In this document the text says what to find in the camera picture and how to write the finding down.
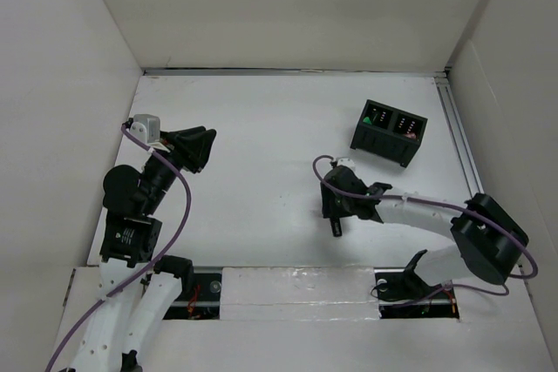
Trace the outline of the red cap black highlighter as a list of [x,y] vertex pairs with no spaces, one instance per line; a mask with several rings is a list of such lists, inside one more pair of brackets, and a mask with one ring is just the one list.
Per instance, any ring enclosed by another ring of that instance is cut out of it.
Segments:
[[340,238],[343,236],[341,220],[339,218],[330,218],[330,227],[332,235],[335,238]]

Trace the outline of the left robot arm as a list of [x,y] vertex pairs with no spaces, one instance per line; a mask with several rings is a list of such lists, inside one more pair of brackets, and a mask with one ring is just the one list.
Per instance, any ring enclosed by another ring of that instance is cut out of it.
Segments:
[[105,233],[99,251],[99,296],[71,328],[85,330],[70,371],[140,371],[150,341],[176,299],[195,292],[191,260],[172,256],[188,216],[157,251],[162,223],[154,218],[175,181],[187,187],[184,172],[198,173],[209,160],[217,132],[203,126],[162,132],[159,147],[133,136],[138,124],[128,121],[126,137],[149,156],[141,170],[113,167],[103,180]]

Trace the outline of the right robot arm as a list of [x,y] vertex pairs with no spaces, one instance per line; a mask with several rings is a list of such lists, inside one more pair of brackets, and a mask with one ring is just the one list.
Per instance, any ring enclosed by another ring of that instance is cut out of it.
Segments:
[[430,298],[469,275],[503,287],[519,258],[528,255],[527,234],[484,193],[453,204],[406,193],[387,183],[367,185],[340,161],[333,162],[319,182],[322,213],[336,237],[342,234],[343,218],[357,217],[417,228],[452,242],[441,250],[418,251],[394,278],[380,281],[376,290],[385,301]]

